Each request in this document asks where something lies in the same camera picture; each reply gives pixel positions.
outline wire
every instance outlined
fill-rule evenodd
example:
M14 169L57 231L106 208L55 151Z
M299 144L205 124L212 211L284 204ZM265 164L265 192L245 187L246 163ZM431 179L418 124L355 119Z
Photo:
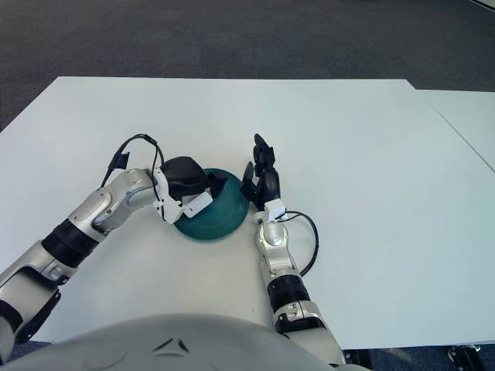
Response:
M117 160L119 157L122 155L122 152L124 151L125 147L131 142L134 141L135 139L143 139L153 145L156 148L156 151L158 155L160 155L160 160L162 162L162 165L165 163L165 159L163 158L163 153L162 149L158 146L158 142L150 137L147 134L136 134L132 137L130 137L127 141L122 143L122 145L118 148L118 150L114 153L114 157L112 157L110 164L108 165L108 170L107 173L105 174L105 177L103 178L103 182L101 182L100 188L105 187L105 183L107 182L108 178L110 177L111 173L116 169L116 164Z
M285 219L285 220L282 220L280 218L282 218L285 214L295 214L294 216L291 216L290 218L288 219ZM312 219L307 216L306 214L304 213L301 213L299 211L286 211L283 215L281 215L279 218L277 218L277 221L280 223L284 223L284 222L288 222L289 220L293 220L299 216L302 216L303 218L305 218L308 223L311 225L312 227L312 231L314 232L315 234L315 250L313 250L312 252L312 256L311 256L311 260L309 261L308 265L306 265L302 270L301 270L301 277L303 277L306 273L309 272L309 270L312 268L312 266L315 264L315 261L316 261L316 257L318 256L318 250L319 250L319 236L318 236L318 229L316 228L316 224L315 222L312 221Z
M155 157L153 159L153 166L152 166L152 184L153 184L153 192L155 193L156 199L160 201L160 196L158 194L158 191L156 190L156 183L155 183L155 166L156 166L156 160L158 159L158 156L160 156L160 161L162 165L165 163L165 159L163 157L163 152L162 149L159 147L158 142L150 137L147 134L136 134L132 137L130 137L127 141L122 143L122 145L118 148L118 150L114 153L114 157L112 157L110 164L108 165L108 170L107 173L105 174L105 177L103 178L103 182L101 182L100 188L105 187L105 183L107 182L108 178L110 177L111 173L118 167L118 159L122 155L122 152L125 150L125 147L131 142L134 141L135 139L143 139L144 141L147 141L149 144L155 147ZM162 219L165 221L165 210L163 209L162 206Z

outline teal plastic bowl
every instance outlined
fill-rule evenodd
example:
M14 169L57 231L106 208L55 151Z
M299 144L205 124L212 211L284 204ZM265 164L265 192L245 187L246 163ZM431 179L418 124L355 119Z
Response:
M249 202L240 191L241 181L234 175L219 168L205 168L204 171L221 172L227 177L222 193L192 219L182 215L175 222L177 229L196 240L215 240L234 232L248 214Z

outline white tabletop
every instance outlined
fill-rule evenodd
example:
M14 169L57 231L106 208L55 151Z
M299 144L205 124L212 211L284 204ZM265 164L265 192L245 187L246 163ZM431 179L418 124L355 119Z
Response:
M495 175L405 80L57 79L1 134L0 269L101 182L132 134L167 158L242 175L253 134L275 147L282 198L320 231L305 277L341 346L495 339ZM130 146L130 167L153 151ZM271 326L250 218L212 243L139 210L84 261L34 339L155 313ZM302 267L303 221L288 223Z
M419 91L480 157L495 169L495 93Z

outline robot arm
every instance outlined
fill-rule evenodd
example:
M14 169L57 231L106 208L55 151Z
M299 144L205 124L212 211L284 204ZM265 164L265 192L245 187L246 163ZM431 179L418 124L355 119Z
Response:
M58 287L137 209L156 201L149 172L130 169L92 192L43 240L0 274L0 362L29 340L60 300Z
M241 191L258 210L254 222L259 224L254 241L261 255L261 274L273 310L277 332L285 335L327 364L343 365L342 349L328 325L311 301L301 274L288 251L288 231L283 217L286 209L280 199L278 174L273 167L273 148L256 134L254 160L247 164ZM258 184L252 181L253 169Z
M183 214L195 216L221 193L226 179L206 175L189 157L154 163L152 172L125 170L104 185L115 168L125 169L129 154L122 151L133 138L152 143L162 158L156 141L148 135L127 140L112 158L102 186L0 274L0 365L15 342L29 340L48 318L60 300L58 287L134 211L153 205L164 221L174 223Z

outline black ribbed joint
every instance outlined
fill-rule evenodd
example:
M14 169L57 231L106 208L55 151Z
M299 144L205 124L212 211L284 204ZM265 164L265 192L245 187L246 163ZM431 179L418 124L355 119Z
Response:
M294 301L309 300L309 294L299 276L286 274L274 279L268 285L270 303L275 313L284 305Z
M58 261L77 268L93 252L98 242L65 219L41 244Z

